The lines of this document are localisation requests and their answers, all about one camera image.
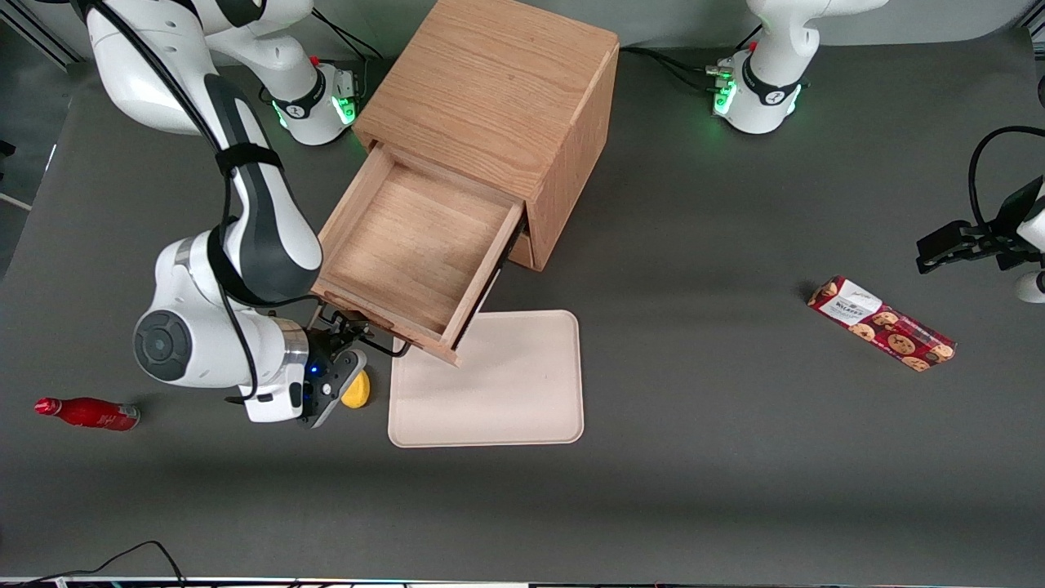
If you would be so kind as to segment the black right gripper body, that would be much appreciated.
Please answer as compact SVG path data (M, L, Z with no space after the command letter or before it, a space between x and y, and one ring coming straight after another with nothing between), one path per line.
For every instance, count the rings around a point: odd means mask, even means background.
M304 368L302 384L301 424L323 424L336 401L336 370L331 360L328 332L309 328L305 330L309 342L309 358Z

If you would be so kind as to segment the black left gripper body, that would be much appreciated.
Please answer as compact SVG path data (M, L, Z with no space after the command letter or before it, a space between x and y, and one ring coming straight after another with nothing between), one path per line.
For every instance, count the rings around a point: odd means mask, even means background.
M992 220L983 216L978 191L972 189L972 212L982 232L979 246L986 256L995 258L999 271L1012 271L1026 263L1043 263L1041 248L1031 244L1028 238L1020 237L1016 231L1043 210L1042 189L1041 180L1027 183L1003 201Z

